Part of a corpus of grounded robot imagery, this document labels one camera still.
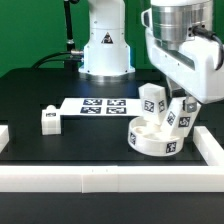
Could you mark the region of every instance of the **white cube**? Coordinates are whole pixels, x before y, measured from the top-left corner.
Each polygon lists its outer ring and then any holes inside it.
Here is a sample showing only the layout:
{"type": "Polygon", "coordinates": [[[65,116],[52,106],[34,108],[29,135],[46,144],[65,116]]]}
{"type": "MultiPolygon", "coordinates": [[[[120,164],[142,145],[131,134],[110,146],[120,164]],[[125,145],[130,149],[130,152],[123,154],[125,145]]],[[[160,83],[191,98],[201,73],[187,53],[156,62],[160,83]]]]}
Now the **white cube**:
{"type": "Polygon", "coordinates": [[[41,124],[43,135],[61,134],[60,110],[54,106],[48,106],[46,110],[42,110],[41,124]]]}

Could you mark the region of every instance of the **small white block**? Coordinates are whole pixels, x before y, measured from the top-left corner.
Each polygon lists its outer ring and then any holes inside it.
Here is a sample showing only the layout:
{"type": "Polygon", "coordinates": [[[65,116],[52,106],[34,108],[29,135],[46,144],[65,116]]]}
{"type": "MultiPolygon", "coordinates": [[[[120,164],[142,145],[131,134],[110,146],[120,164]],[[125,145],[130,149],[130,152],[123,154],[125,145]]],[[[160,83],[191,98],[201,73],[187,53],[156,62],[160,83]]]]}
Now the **small white block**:
{"type": "Polygon", "coordinates": [[[9,142],[9,131],[7,125],[0,125],[0,153],[9,142]]]}
{"type": "Polygon", "coordinates": [[[46,110],[42,110],[41,124],[43,135],[61,134],[60,110],[54,106],[48,106],[46,110]]]}
{"type": "Polygon", "coordinates": [[[82,177],[82,192],[117,192],[117,167],[89,167],[82,177]]]}
{"type": "Polygon", "coordinates": [[[139,88],[144,120],[161,125],[167,111],[165,88],[145,84],[139,88]]]}
{"type": "Polygon", "coordinates": [[[200,111],[201,105],[197,103],[197,111],[187,113],[183,110],[185,97],[173,98],[165,119],[161,125],[161,130],[170,136],[187,137],[194,121],[200,111]]]}

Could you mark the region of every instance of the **black and white pattern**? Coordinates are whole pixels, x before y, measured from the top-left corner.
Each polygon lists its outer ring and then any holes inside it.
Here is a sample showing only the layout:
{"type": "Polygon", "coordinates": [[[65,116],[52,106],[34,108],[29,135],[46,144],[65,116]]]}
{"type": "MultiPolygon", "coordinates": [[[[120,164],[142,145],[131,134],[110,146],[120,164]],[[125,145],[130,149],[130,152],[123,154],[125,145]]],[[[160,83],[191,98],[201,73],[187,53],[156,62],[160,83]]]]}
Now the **black and white pattern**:
{"type": "Polygon", "coordinates": [[[107,114],[127,114],[125,107],[107,107],[107,114]]]}
{"type": "Polygon", "coordinates": [[[126,100],[107,100],[108,106],[126,106],[126,100]]]}
{"type": "Polygon", "coordinates": [[[103,38],[101,44],[113,44],[113,40],[108,32],[106,33],[105,37],[103,38]]]}
{"type": "Polygon", "coordinates": [[[170,112],[170,114],[169,114],[169,116],[167,118],[167,122],[170,124],[170,126],[173,125],[173,122],[174,122],[175,118],[176,118],[176,116],[174,115],[174,113],[170,112]]]}
{"type": "Polygon", "coordinates": [[[145,100],[144,110],[154,113],[155,111],[155,104],[149,100],[145,100]]]}
{"type": "Polygon", "coordinates": [[[103,104],[103,100],[99,99],[85,99],[83,105],[87,106],[100,106],[103,104]]]}
{"type": "Polygon", "coordinates": [[[191,121],[190,117],[181,117],[179,121],[179,128],[189,127],[190,121],[191,121]]]}
{"type": "Polygon", "coordinates": [[[159,112],[162,113],[165,109],[165,102],[162,100],[159,102],[159,112]]]}
{"type": "Polygon", "coordinates": [[[166,153],[176,152],[176,148],[177,148],[176,142],[169,143],[167,144],[166,153]]]}
{"type": "Polygon", "coordinates": [[[101,107],[82,107],[81,114],[100,114],[101,107]]]}
{"type": "Polygon", "coordinates": [[[133,133],[130,133],[130,142],[135,145],[136,144],[136,136],[133,133]]]}
{"type": "Polygon", "coordinates": [[[56,117],[56,113],[47,113],[46,117],[56,117]]]}

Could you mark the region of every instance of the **robot logo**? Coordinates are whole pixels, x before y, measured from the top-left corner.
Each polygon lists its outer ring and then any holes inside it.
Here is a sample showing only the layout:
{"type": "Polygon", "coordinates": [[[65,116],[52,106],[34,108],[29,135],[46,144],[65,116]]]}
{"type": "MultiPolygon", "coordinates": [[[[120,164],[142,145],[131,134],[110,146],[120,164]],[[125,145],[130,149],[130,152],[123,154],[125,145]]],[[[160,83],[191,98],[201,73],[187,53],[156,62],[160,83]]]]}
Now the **robot logo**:
{"type": "Polygon", "coordinates": [[[113,44],[113,40],[108,32],[106,36],[103,38],[101,44],[113,44]]]}

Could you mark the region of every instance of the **white block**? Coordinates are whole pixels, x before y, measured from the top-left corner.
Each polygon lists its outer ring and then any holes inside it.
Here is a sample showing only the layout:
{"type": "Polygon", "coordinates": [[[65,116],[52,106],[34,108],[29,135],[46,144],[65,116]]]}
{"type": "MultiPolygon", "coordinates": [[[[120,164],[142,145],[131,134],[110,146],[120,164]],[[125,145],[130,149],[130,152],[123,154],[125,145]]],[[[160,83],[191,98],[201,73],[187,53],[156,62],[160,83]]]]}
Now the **white block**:
{"type": "Polygon", "coordinates": [[[0,153],[9,142],[8,125],[0,125],[0,153]]]}
{"type": "Polygon", "coordinates": [[[224,165],[224,151],[206,127],[195,127],[193,141],[209,166],[224,165]]]}
{"type": "Polygon", "coordinates": [[[187,137],[194,121],[200,111],[201,105],[197,103],[197,111],[187,113],[183,110],[185,97],[173,98],[165,119],[161,125],[161,130],[170,136],[187,137]]]}
{"type": "Polygon", "coordinates": [[[61,113],[54,106],[48,106],[46,110],[42,110],[42,134],[56,135],[61,134],[61,113]]]}
{"type": "Polygon", "coordinates": [[[81,192],[79,168],[0,166],[0,192],[81,192]]]}
{"type": "Polygon", "coordinates": [[[119,192],[223,192],[224,172],[209,166],[120,167],[119,192]]]}
{"type": "Polygon", "coordinates": [[[139,88],[144,119],[161,125],[167,111],[165,88],[145,84],[139,88]]]}
{"type": "Polygon", "coordinates": [[[82,176],[82,192],[118,192],[117,166],[87,167],[82,176]]]}

